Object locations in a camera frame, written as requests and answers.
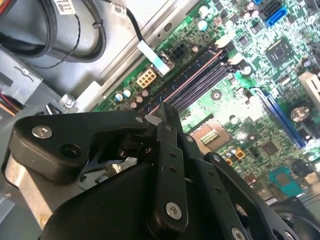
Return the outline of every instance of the pcie slot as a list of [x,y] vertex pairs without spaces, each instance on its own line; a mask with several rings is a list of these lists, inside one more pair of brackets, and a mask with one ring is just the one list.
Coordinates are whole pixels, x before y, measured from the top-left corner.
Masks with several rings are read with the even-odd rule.
[[160,103],[168,102],[191,82],[197,81],[209,73],[212,64],[222,55],[223,51],[221,49],[210,46],[173,81],[170,81],[165,87],[161,88],[158,93],[153,94],[153,97],[148,100],[147,104],[138,110],[145,114],[154,113]]
[[306,146],[306,142],[299,135],[298,131],[295,129],[290,119],[288,119],[285,113],[281,110],[275,99],[270,94],[264,93],[258,87],[251,88],[250,90],[255,92],[261,98],[265,106],[270,110],[270,112],[282,126],[285,133],[297,145],[297,147],[300,149],[304,148]]
[[193,81],[192,85],[189,85],[188,88],[184,88],[179,95],[175,95],[168,103],[179,112],[182,112],[208,90],[217,85],[229,73],[234,73],[236,71],[233,66],[226,63],[228,58],[224,57],[220,60],[221,61],[217,63],[214,68],[210,69],[210,72],[199,78],[198,81]]

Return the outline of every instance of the black ram slot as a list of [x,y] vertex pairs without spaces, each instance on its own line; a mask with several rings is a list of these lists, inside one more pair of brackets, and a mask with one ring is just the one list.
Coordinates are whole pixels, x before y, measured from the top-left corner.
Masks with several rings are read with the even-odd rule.
[[209,89],[213,88],[229,73],[234,73],[236,70],[233,66],[220,63],[215,69],[212,69],[201,80],[196,82],[192,87],[188,87],[179,97],[175,97],[168,103],[171,104],[180,113],[187,109],[197,99],[199,99]]

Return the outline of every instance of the blue pcie slot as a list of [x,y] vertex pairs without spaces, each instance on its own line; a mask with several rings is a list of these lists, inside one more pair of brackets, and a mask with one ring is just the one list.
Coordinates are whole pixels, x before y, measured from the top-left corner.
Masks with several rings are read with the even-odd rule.
[[270,94],[264,93],[258,87],[251,88],[250,90],[254,91],[261,98],[267,108],[272,112],[273,116],[278,120],[288,137],[297,145],[297,147],[300,149],[304,148],[306,142],[299,135],[298,131],[295,129],[290,119],[281,110],[275,99]]
[[268,17],[265,22],[269,27],[275,25],[280,19],[282,19],[285,15],[287,15],[288,10],[285,6],[282,6],[278,9],[274,14]]

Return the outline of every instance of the capacitor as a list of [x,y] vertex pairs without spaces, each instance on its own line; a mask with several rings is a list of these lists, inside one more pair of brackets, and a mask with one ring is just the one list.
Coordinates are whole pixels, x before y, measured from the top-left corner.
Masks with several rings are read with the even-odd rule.
[[149,96],[149,91],[147,89],[143,90],[141,93],[142,97],[146,98]]
[[130,107],[132,107],[133,109],[136,109],[138,107],[138,104],[135,101],[133,101],[130,103]]
[[124,91],[123,91],[123,96],[124,96],[125,98],[130,98],[130,96],[131,96],[131,91],[130,91],[129,89],[124,90]]
[[249,20],[251,17],[251,14],[249,12],[242,12],[240,13],[239,17],[243,20]]
[[250,15],[252,18],[257,18],[259,17],[260,12],[258,10],[253,10],[252,12],[250,12]]
[[237,150],[234,146],[229,147],[229,151],[230,153],[232,153],[233,155],[235,155],[237,153]]
[[195,44],[195,45],[193,45],[193,46],[191,47],[191,50],[192,50],[192,52],[194,52],[194,53],[196,54],[196,53],[199,52],[199,46]]
[[232,153],[230,151],[225,151],[224,152],[224,155],[227,157],[227,158],[230,158],[232,156]]
[[291,111],[291,120],[296,123],[302,123],[310,115],[310,108],[308,106],[299,106]]
[[204,18],[204,17],[208,16],[209,13],[210,13],[210,11],[207,6],[203,5],[199,8],[199,14],[201,15],[201,17]]
[[138,104],[140,104],[140,103],[143,102],[144,98],[143,98],[142,96],[138,95],[138,96],[136,96],[135,100],[136,100],[136,102],[137,102]]
[[115,101],[116,102],[121,102],[124,99],[124,96],[121,93],[117,93],[115,95]]
[[198,22],[198,29],[200,31],[205,31],[205,30],[207,30],[207,28],[208,28],[208,23],[205,20],[201,20]]
[[249,12],[255,8],[255,3],[253,1],[247,2],[242,6],[243,11]]

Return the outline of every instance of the mounting hole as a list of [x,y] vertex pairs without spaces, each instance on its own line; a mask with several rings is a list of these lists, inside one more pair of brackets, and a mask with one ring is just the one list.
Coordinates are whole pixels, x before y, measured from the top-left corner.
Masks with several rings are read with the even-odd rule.
[[60,148],[60,152],[63,156],[68,159],[76,159],[80,157],[81,150],[77,145],[74,144],[64,144]]
[[163,31],[165,31],[166,33],[168,33],[171,29],[172,29],[173,25],[171,22],[167,23],[164,28]]
[[221,193],[221,188],[220,187],[215,187],[215,190],[218,192],[218,193]]
[[170,166],[169,169],[171,170],[171,172],[176,173],[177,169],[174,166]]
[[273,229],[273,234],[277,240],[285,240],[284,236],[275,229]]

